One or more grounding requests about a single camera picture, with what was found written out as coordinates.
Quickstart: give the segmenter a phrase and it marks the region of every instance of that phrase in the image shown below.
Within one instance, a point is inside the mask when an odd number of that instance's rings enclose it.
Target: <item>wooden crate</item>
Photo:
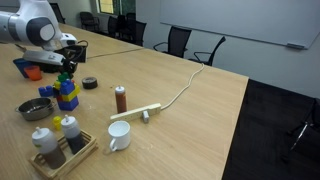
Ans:
[[[77,154],[73,155],[68,142],[65,137],[61,137],[58,142],[66,156],[66,162],[58,169],[51,169],[41,154],[37,154],[29,160],[36,171],[45,179],[59,179],[60,177],[68,174],[74,167],[76,167],[81,161],[98,148],[96,138],[91,136],[85,131],[81,131],[83,139],[85,141],[85,147],[83,147]]]

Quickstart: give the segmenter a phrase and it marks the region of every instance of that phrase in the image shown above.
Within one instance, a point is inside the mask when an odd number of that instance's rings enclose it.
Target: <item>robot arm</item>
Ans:
[[[54,52],[77,43],[71,34],[62,33],[47,0],[19,0],[17,13],[0,11],[0,42],[42,47],[45,51],[26,51],[29,61],[62,65],[62,55]]]

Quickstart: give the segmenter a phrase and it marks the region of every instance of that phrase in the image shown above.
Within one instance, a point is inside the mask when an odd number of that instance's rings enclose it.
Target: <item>white mug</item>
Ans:
[[[110,150],[122,150],[130,144],[130,124],[126,121],[116,121],[112,123],[108,132],[111,138]]]

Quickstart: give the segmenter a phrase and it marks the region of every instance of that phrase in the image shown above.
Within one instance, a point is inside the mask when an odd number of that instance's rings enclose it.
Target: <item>office chair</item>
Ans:
[[[138,46],[143,46],[143,35],[144,30],[147,26],[147,23],[134,21],[134,26],[130,28],[131,31],[131,38],[120,38],[120,40],[132,43]]]
[[[162,44],[168,44],[168,51],[164,53],[183,58],[184,52],[187,50],[186,45],[189,40],[192,30],[182,29],[172,26],[168,36],[168,42],[161,42],[153,46],[153,49],[158,51],[157,47]]]
[[[138,46],[143,46],[143,35],[147,23],[136,21],[135,33],[133,33],[133,43]]]
[[[119,36],[122,40],[132,40],[135,33],[136,20],[126,19],[125,26],[119,29]]]
[[[136,13],[127,13],[126,18],[127,18],[127,20],[129,20],[129,19],[136,20]]]
[[[289,136],[293,136],[297,131],[300,131],[295,142],[289,148],[288,153],[282,155],[281,158],[284,162],[288,163],[290,161],[291,153],[294,151],[297,144],[301,142],[301,137],[305,134],[307,128],[320,132],[320,100],[317,98],[313,99],[311,107],[308,109],[301,125],[287,132]]]
[[[106,35],[112,38],[116,38],[117,27],[118,27],[118,19],[110,16],[108,20],[108,33]]]
[[[66,19],[62,16],[58,3],[50,3],[50,6],[51,6],[54,14],[56,15],[57,21],[59,23],[65,24]]]
[[[94,17],[90,12],[80,12],[80,19],[81,19],[81,28],[86,30],[88,27],[93,27],[94,32],[100,31],[100,20],[98,17]]]
[[[217,49],[225,41],[226,41],[226,38],[223,36],[211,53],[209,53],[209,52],[194,52],[193,54],[197,59],[189,59],[189,60],[193,61],[193,62],[203,63],[208,66],[212,66],[213,58],[214,58],[214,55],[215,55]],[[207,60],[207,61],[200,60],[200,58],[197,56],[197,54],[210,54],[209,60]]]
[[[127,27],[127,19],[124,15],[118,15],[118,31]]]

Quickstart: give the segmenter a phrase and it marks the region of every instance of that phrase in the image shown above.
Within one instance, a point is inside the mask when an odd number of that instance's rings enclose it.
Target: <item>desk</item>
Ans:
[[[110,51],[117,46],[119,51],[138,47],[66,25],[62,29],[78,39],[96,39],[90,42],[92,47],[109,46]],[[101,53],[96,48],[88,51],[90,55]],[[0,52],[1,179],[40,179],[28,162],[37,153],[31,134],[36,126],[53,130],[51,119],[65,114],[75,116],[99,145],[66,179],[221,179],[247,77],[206,66],[174,104],[151,116],[149,124],[130,121],[130,146],[110,153],[107,128],[110,116],[116,113],[117,85],[127,90],[129,110],[154,103],[166,105],[201,65],[149,49],[90,59],[78,65],[74,80],[81,85],[84,77],[94,76],[98,88],[81,89],[80,104],[72,112],[55,107],[49,117],[27,122],[14,109],[39,97],[37,88],[51,85],[58,74],[43,73],[43,79],[34,82],[24,79],[12,63],[22,53],[10,44],[0,44]],[[55,131],[55,135],[61,137],[62,132]]]

